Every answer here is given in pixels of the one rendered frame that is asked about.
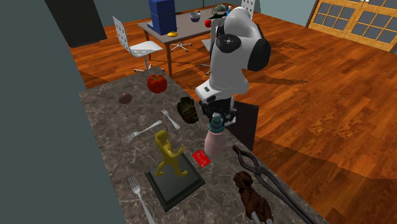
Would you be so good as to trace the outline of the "dark green camouflage lump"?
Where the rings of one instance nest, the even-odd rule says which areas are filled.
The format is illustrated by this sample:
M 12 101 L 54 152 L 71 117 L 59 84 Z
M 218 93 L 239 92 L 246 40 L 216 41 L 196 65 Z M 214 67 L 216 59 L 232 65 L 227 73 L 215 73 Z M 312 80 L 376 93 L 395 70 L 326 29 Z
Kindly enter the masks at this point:
M 199 121 L 194 102 L 190 97 L 182 97 L 177 104 L 178 113 L 186 123 L 193 124 Z

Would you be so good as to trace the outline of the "dark robot stand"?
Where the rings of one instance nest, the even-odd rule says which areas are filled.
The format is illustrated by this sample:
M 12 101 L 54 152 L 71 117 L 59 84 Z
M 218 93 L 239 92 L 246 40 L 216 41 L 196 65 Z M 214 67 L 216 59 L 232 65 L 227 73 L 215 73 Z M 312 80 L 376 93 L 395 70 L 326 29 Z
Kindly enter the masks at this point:
M 245 102 L 234 102 L 237 110 L 236 122 L 226 128 L 250 151 L 253 150 L 259 106 Z

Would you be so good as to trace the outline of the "pink bottle with teal cap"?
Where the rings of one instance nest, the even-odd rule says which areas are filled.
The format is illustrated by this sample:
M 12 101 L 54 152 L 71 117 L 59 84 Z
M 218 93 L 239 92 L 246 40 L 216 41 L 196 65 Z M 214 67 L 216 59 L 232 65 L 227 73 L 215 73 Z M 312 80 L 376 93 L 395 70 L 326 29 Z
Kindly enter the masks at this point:
M 223 153 L 225 145 L 223 131 L 225 130 L 225 126 L 223 125 L 222 118 L 217 116 L 208 123 L 207 127 L 208 133 L 204 143 L 205 153 L 211 158 L 216 158 Z

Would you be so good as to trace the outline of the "small silver fork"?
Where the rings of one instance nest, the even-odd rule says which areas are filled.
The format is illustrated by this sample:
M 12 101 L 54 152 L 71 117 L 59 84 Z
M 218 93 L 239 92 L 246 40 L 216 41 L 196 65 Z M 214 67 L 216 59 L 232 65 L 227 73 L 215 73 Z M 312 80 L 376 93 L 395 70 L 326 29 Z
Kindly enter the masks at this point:
M 173 126 L 175 127 L 175 129 L 180 129 L 180 126 L 179 126 L 179 124 L 177 123 L 177 122 L 175 122 L 171 117 L 170 117 L 170 115 L 169 115 L 169 112 L 168 111 L 166 111 L 166 110 L 161 110 L 161 112 L 162 112 L 162 114 L 164 115 L 164 116 L 166 116 L 170 121 L 171 121 L 171 123 L 173 124 Z

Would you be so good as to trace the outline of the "red card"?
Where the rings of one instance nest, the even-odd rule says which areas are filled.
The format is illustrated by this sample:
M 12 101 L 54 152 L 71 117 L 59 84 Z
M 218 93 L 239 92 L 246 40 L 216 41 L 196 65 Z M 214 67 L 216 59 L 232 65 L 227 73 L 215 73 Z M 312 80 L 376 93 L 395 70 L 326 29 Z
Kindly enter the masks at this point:
M 195 153 L 192 154 L 192 156 L 201 167 L 205 167 L 211 163 L 209 158 L 202 150 L 196 151 Z

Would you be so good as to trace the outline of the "white perforated office chair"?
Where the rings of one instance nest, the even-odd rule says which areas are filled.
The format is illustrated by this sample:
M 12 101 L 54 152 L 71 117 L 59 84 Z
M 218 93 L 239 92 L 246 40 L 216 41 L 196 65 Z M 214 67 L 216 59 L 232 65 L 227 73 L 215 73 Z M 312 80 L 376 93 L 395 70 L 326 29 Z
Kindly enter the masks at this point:
M 144 41 L 142 43 L 130 46 L 124 25 L 115 17 L 113 17 L 113 21 L 115 23 L 116 32 L 120 44 L 134 57 L 143 57 L 146 70 L 149 70 L 152 64 L 148 64 L 146 57 L 153 52 L 162 50 L 162 47 L 160 47 L 153 41 Z
M 251 19 L 253 19 L 255 1 L 256 0 L 242 0 L 241 1 L 241 6 L 249 12 Z
M 207 50 L 208 52 L 210 52 L 210 51 L 211 51 L 212 40 L 211 40 L 211 39 L 203 39 L 203 40 L 202 40 L 202 43 L 204 44 L 206 50 Z M 210 67 L 210 65 L 208 65 L 208 64 L 201 64 L 200 66 L 201 66 L 201 67 L 202 67 L 202 66 Z

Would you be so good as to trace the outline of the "red tomato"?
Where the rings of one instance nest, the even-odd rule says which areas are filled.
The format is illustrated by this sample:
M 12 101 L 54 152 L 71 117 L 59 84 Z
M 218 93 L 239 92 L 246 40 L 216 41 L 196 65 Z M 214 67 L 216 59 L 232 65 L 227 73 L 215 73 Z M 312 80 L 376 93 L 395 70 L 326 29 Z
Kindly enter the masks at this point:
M 167 89 L 167 80 L 161 74 L 152 74 L 148 78 L 147 86 L 151 92 L 159 94 Z

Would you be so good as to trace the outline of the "grey dining table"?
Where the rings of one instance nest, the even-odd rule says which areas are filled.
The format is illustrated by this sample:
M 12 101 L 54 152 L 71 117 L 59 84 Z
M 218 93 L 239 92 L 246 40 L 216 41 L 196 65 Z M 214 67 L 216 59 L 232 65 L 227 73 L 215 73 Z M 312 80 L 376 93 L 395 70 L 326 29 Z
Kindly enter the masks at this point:
M 192 22 L 188 13 L 177 15 L 176 23 L 178 28 L 178 35 L 176 37 L 159 35 L 147 26 L 148 22 L 141 22 L 137 24 L 144 31 L 147 40 L 149 40 L 149 35 L 152 35 L 165 46 L 165 51 L 167 52 L 168 72 L 170 77 L 172 77 L 170 45 L 187 39 L 192 39 L 197 36 L 209 34 L 211 29 L 204 25 L 204 20 L 207 20 L 209 17 L 212 16 L 211 12 L 212 8 L 214 7 L 215 5 L 206 6 L 205 8 L 199 8 L 198 10 L 202 11 L 199 22 Z

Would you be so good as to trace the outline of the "yellow figure on dark base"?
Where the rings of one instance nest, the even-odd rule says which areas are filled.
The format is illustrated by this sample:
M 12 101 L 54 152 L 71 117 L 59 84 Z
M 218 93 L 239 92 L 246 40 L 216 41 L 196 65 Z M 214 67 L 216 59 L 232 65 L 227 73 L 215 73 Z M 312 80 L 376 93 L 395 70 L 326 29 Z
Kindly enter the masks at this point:
M 165 212 L 205 184 L 202 176 L 186 157 L 185 147 L 181 146 L 174 153 L 168 138 L 166 130 L 155 134 L 155 144 L 162 155 L 162 161 L 145 172 Z

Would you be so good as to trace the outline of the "black iron tongs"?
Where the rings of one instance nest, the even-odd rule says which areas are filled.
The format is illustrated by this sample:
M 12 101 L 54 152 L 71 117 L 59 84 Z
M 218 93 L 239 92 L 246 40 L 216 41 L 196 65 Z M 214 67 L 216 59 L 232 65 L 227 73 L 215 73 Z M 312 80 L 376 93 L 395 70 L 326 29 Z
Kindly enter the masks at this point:
M 306 224 L 317 224 L 282 188 L 281 184 L 271 174 L 266 168 L 262 167 L 256 157 L 247 151 L 241 150 L 237 145 L 233 145 L 232 149 L 236 152 L 240 165 L 251 171 L 254 177 L 264 186 L 268 191 L 273 193 L 275 196 L 280 198 L 285 204 L 287 204 Z M 243 160 L 243 157 L 250 158 L 253 161 L 253 166 L 249 165 Z M 278 188 L 278 190 L 273 189 L 265 180 L 262 178 L 262 174 L 268 177 L 271 182 Z

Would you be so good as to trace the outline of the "large silver fork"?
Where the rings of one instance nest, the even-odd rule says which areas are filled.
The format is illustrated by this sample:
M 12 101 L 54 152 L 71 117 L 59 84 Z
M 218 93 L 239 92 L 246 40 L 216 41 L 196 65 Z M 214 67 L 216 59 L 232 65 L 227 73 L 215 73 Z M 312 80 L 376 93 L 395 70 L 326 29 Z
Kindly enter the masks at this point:
M 136 178 L 134 176 L 131 176 L 131 177 L 128 177 L 127 180 L 129 182 L 129 185 L 130 185 L 132 191 L 139 197 L 141 205 L 142 205 L 144 212 L 146 214 L 146 217 L 148 219 L 148 223 L 156 224 L 152 215 L 150 214 L 148 208 L 146 207 L 146 204 L 145 204 L 143 198 L 141 197 L 141 187 L 139 186 L 139 183 L 137 182 Z

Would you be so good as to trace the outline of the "wooden glazed double door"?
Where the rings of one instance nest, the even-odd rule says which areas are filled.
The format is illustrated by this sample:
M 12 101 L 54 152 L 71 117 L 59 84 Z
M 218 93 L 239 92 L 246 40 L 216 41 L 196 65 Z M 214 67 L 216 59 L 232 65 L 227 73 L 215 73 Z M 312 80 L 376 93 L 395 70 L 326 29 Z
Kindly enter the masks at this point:
M 397 51 L 397 0 L 316 0 L 306 27 Z

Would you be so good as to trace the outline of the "black wall panel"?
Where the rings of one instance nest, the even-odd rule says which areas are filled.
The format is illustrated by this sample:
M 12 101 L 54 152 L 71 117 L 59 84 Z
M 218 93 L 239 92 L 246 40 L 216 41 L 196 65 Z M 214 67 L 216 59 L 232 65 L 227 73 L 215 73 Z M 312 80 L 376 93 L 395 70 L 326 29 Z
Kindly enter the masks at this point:
M 107 39 L 94 0 L 45 0 L 70 48 Z

